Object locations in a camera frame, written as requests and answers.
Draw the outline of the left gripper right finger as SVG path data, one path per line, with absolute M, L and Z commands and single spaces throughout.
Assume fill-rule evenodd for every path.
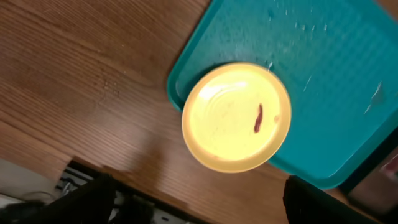
M 283 203 L 289 224 L 367 224 L 375 221 L 301 178 L 285 182 Z

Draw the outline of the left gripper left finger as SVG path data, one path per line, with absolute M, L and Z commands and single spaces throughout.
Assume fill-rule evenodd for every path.
M 1 224 L 107 223 L 115 195 L 116 181 L 103 174 L 50 204 L 39 200 L 10 204 L 1 209 Z

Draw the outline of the yellow plate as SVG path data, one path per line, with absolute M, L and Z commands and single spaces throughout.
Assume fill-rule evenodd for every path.
M 182 133 L 199 163 L 240 173 L 280 149 L 291 120 L 289 94 L 276 75 L 253 63 L 229 63 L 193 87 L 183 107 Z

